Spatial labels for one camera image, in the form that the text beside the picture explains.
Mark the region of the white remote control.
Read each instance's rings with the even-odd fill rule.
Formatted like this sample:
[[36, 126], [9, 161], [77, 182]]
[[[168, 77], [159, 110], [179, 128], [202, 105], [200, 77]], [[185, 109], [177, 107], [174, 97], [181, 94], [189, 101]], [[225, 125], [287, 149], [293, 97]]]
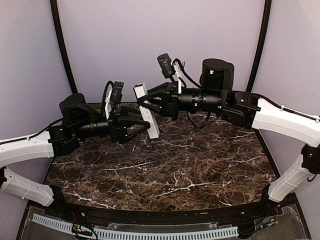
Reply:
[[[145, 83], [138, 83], [133, 87], [136, 99], [148, 94]], [[146, 107], [139, 106], [140, 113], [144, 121], [150, 123], [150, 128], [147, 130], [150, 139], [157, 139], [160, 135], [160, 130], [154, 113]]]

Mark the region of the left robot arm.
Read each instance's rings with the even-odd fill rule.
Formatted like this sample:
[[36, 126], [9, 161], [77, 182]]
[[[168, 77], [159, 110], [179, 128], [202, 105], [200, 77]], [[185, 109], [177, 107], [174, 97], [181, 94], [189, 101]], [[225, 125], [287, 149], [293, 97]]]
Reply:
[[67, 218], [70, 206], [64, 202], [59, 188], [34, 182], [8, 168], [8, 165], [39, 158], [71, 154], [87, 138], [110, 136], [113, 143], [125, 144], [150, 128], [150, 123], [130, 118], [139, 110], [122, 106], [103, 117], [90, 107], [81, 93], [68, 96], [59, 104], [62, 118], [30, 136], [0, 142], [0, 190], [22, 199], [50, 206], [60, 218]]

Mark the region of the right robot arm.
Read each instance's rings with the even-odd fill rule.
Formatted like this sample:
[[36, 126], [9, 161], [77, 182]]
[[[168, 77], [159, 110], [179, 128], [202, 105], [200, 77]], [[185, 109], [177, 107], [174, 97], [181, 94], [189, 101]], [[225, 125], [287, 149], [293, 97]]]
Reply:
[[162, 117], [178, 118], [180, 111], [207, 112], [238, 127], [266, 130], [304, 143], [296, 161], [272, 182], [264, 199], [255, 205], [255, 213], [266, 217], [304, 180], [320, 172], [320, 118], [274, 103], [269, 98], [233, 90], [234, 65], [221, 59], [202, 62], [199, 83], [193, 88], [179, 87], [174, 76], [185, 73], [179, 59], [163, 54], [157, 59], [167, 82], [138, 96], [137, 103]]

